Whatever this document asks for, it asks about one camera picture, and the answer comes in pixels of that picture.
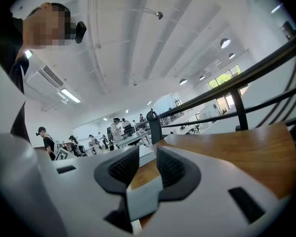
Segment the desk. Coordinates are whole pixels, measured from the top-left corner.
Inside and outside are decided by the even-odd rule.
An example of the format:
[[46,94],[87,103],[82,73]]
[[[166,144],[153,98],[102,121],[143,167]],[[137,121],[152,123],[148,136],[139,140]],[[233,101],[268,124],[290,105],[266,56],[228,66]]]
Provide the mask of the desk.
[[130,137],[127,137],[125,140],[121,140],[117,145],[119,147],[124,147],[136,140],[140,140],[142,138],[146,137],[147,141],[148,141],[148,144],[149,144],[149,139],[148,139],[148,132],[143,132],[139,135],[137,135],[136,133],[133,133],[132,136]]
[[[296,188],[296,148],[283,122],[256,129],[204,135],[170,134],[154,145],[169,146],[229,161],[263,183],[278,198]],[[138,169],[134,190],[157,176],[156,160]],[[140,219],[142,226],[151,216]]]
[[85,149],[85,152],[88,152],[91,156],[93,156],[93,150],[92,149],[95,149],[95,153],[98,155],[98,154],[103,154],[102,150],[99,149],[98,145],[96,146],[92,146],[92,147],[89,147],[87,149]]

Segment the backpack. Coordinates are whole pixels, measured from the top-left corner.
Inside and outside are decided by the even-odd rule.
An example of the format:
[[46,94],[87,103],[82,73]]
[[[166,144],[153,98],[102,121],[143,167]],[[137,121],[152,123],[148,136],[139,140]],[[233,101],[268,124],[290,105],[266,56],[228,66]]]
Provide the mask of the backpack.
[[113,140],[113,137],[112,137],[112,134],[111,134],[111,127],[112,127],[112,125],[110,126],[110,128],[108,128],[108,139],[109,139],[109,141]]

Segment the window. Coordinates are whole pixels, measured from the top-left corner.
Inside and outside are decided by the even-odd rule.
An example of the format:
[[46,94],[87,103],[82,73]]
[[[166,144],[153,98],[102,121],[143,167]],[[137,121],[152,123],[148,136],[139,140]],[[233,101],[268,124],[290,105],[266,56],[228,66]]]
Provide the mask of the window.
[[221,74],[220,76],[216,77],[214,80],[208,82],[208,86],[210,89],[217,87],[218,85],[223,84],[224,82],[230,80],[231,78],[237,76],[241,73],[241,70],[238,64],[231,69],[227,70],[225,73]]
[[[229,81],[231,78],[239,75],[241,73],[240,67],[237,65],[233,66],[231,69],[227,70],[225,73],[221,74],[220,76],[216,77],[215,79],[208,82],[208,86],[210,89],[217,87],[218,85],[222,85],[224,82]],[[239,93],[242,96],[243,93],[247,90],[248,86],[244,86],[239,89]],[[218,107],[220,113],[224,113],[228,111],[232,106],[234,106],[233,99],[231,94],[224,95],[216,99],[218,103]]]
[[230,69],[230,72],[232,73],[232,76],[233,76],[233,77],[239,75],[239,74],[241,73],[241,70],[240,70],[238,64],[237,64],[236,66],[232,67],[232,68]]
[[208,83],[208,85],[209,85],[209,87],[210,87],[211,89],[213,89],[213,88],[215,88],[215,87],[218,86],[218,83],[216,82],[216,79],[214,79],[214,80],[211,80],[211,81]]
[[216,77],[216,82],[218,83],[218,85],[221,85],[224,82],[229,81],[231,78],[232,78],[232,74],[230,70],[227,70],[225,73],[223,73],[219,77]]

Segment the black shirt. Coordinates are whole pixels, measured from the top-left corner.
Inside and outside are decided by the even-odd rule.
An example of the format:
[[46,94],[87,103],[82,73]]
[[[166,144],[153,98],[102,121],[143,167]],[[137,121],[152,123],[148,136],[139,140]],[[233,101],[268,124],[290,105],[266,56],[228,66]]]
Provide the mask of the black shirt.
[[51,160],[54,160],[55,159],[55,155],[53,154],[54,152],[54,145],[55,143],[47,136],[45,136],[43,138],[43,141],[44,141],[44,146],[45,146],[45,150],[50,147],[50,149],[52,150],[52,153],[49,154],[49,157],[51,158]]
[[[10,79],[24,93],[22,72],[25,74],[29,61],[23,56],[17,61],[15,58],[23,44],[23,21],[12,17],[11,12],[3,13],[3,22],[0,22],[0,64]],[[24,105],[18,113],[11,133],[30,141],[24,120]]]

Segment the air vent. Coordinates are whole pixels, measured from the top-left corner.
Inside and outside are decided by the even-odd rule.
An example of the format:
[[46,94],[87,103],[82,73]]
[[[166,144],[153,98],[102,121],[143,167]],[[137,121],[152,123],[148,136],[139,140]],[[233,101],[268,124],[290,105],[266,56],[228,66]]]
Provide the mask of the air vent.
[[64,84],[47,66],[40,70],[39,73],[56,88],[61,87]]
[[113,114],[111,114],[111,115],[109,116],[109,119],[112,119],[112,118],[115,118],[115,117],[117,117],[117,113],[113,113]]

